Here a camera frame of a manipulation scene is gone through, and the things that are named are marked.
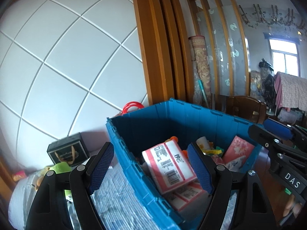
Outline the pink floral tissue box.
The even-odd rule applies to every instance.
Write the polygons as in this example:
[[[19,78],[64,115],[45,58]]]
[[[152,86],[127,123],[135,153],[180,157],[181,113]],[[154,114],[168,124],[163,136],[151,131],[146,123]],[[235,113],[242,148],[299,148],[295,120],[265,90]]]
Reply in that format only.
[[[253,149],[254,145],[238,136],[235,136],[226,153],[222,157],[222,160],[230,171],[238,172],[252,153]]]

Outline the wooden chair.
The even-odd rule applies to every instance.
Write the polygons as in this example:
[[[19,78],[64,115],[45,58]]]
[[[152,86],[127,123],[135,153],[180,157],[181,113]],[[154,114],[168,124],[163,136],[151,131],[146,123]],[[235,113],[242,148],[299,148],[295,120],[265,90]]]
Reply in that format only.
[[[266,104],[253,97],[218,95],[214,99],[214,108],[228,115],[256,124],[262,124],[266,119]]]

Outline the pink cloth on rack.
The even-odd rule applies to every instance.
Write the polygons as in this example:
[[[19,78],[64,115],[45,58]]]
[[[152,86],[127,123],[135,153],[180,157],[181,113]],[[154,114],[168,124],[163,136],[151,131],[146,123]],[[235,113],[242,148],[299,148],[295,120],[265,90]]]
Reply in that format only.
[[[298,108],[306,111],[307,80],[282,72],[277,72],[274,79],[277,108]]]

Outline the black gift bag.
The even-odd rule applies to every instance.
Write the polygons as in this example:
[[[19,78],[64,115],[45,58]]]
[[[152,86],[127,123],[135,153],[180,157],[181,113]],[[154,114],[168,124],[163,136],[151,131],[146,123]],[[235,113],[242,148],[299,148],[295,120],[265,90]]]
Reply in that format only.
[[[80,165],[89,159],[89,152],[79,132],[52,142],[47,148],[47,153],[54,164],[65,162],[70,167]]]

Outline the window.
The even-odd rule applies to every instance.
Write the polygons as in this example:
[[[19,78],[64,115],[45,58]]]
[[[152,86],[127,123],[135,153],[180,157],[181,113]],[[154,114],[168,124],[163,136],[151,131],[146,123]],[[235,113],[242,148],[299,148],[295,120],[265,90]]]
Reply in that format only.
[[[270,47],[274,74],[278,72],[300,76],[298,39],[264,33]]]

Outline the pink white tissue pack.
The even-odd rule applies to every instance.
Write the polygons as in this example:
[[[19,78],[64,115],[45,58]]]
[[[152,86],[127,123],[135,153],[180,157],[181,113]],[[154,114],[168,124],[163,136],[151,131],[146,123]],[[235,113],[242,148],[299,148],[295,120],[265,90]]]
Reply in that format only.
[[[197,178],[174,138],[143,151],[142,156],[162,195],[187,185]]]

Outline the blue plastic storage crate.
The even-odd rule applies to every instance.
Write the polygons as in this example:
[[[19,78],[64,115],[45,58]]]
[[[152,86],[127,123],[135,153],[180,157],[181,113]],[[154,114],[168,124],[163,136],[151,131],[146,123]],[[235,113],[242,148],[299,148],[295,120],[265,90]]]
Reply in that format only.
[[[201,217],[185,221],[158,192],[152,178],[139,164],[142,152],[171,136],[186,149],[205,136],[222,149],[228,149],[235,136],[254,146],[240,172],[253,168],[261,146],[248,136],[251,122],[180,100],[169,99],[121,116],[109,118],[106,126],[123,173],[136,197],[160,229],[197,229]]]

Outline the rolled patterned mat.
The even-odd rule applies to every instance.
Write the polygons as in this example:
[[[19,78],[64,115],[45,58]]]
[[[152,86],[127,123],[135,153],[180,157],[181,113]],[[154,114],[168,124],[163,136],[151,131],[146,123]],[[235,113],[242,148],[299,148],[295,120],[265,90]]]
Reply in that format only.
[[[211,76],[205,37],[191,36],[188,40],[194,77],[193,103],[211,108]]]

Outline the red plastic case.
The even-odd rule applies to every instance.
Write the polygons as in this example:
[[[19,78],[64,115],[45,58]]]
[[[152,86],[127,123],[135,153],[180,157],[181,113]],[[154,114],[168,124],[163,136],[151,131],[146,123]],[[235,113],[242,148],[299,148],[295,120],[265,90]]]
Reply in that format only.
[[[131,101],[129,103],[127,103],[123,109],[122,109],[122,114],[126,114],[129,112],[129,110],[131,109],[142,109],[144,108],[144,106],[140,103],[140,102],[137,102],[137,101]]]

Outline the wooden frosted glass screen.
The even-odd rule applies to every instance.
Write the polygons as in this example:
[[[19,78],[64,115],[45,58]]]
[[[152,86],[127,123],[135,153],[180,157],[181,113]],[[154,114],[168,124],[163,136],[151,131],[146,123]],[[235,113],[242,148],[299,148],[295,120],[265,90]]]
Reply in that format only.
[[[250,85],[248,41],[236,0],[187,0],[196,36],[205,40],[211,93],[247,96]]]

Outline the wooden door frame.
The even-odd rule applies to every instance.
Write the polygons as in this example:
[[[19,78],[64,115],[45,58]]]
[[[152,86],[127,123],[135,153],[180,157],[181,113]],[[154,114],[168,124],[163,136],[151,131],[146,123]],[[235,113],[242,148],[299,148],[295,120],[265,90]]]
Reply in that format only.
[[[148,101],[191,103],[191,53],[179,0],[133,0]]]

